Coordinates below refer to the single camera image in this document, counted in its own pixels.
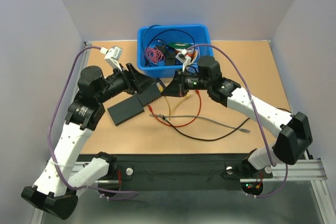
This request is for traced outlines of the large black network switch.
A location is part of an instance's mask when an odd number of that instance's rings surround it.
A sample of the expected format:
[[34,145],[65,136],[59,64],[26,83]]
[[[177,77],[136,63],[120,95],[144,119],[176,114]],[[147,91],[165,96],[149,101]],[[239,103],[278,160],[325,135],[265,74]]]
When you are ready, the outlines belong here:
[[137,96],[132,96],[107,109],[115,126],[144,112],[144,108]]

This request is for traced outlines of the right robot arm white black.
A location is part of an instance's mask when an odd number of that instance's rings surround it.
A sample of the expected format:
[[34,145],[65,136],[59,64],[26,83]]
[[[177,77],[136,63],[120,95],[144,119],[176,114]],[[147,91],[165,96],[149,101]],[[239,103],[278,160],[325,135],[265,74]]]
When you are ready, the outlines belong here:
[[213,101],[254,120],[276,138],[273,146],[266,145],[248,154],[241,165],[244,175],[253,177],[266,166],[297,162],[312,143],[309,120],[304,113],[282,111],[250,95],[239,83],[223,77],[220,64],[212,56],[203,56],[197,67],[197,73],[176,70],[162,94],[183,97],[190,90],[205,90]]

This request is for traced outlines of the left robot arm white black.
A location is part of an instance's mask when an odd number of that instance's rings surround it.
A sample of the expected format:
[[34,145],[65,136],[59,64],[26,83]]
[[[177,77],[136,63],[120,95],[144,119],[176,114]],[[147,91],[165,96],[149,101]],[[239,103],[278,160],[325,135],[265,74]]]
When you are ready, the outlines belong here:
[[82,69],[79,91],[68,108],[62,133],[44,171],[31,186],[24,187],[21,197],[48,214],[65,220],[74,212],[80,196],[101,177],[120,175],[117,159],[100,152],[76,174],[72,169],[86,143],[105,113],[103,104],[122,92],[141,94],[155,86],[157,80],[138,72],[130,63],[103,76],[98,66]]

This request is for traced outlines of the black adapter in bin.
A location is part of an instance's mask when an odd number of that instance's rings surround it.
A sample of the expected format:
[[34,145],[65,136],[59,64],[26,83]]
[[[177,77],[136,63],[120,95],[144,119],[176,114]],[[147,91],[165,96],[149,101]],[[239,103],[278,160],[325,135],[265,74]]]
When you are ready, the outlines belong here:
[[176,52],[169,48],[168,46],[164,45],[156,45],[155,49],[158,49],[164,56],[164,59],[162,60],[163,63],[159,65],[163,66],[175,66],[176,65]]

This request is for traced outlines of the blue plastic bin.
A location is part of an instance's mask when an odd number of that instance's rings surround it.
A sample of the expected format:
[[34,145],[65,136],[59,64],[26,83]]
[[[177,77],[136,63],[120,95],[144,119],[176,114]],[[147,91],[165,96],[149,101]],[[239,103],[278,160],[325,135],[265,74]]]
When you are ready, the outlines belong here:
[[164,56],[155,49],[156,45],[168,46],[176,55],[182,49],[188,50],[192,67],[196,67],[200,57],[214,55],[211,48],[198,46],[211,43],[207,27],[201,24],[142,27],[138,30],[137,39],[137,67],[151,77],[170,78],[176,69],[182,68],[177,59],[175,66],[159,65],[163,63]]

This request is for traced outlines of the small black network switch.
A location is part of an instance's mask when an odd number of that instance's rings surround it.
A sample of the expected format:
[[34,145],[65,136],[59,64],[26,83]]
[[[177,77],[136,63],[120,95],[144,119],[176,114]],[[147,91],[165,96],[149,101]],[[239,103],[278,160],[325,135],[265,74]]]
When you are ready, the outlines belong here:
[[165,88],[165,84],[160,78],[156,78],[154,84],[151,84],[144,92],[136,95],[140,104],[145,107],[161,97],[161,92]]

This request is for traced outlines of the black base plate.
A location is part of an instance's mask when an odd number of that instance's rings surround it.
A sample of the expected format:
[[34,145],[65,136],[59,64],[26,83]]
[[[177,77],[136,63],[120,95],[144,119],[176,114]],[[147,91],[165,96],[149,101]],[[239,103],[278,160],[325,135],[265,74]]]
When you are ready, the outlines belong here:
[[126,191],[240,190],[241,180],[272,178],[247,166],[246,154],[116,154]]

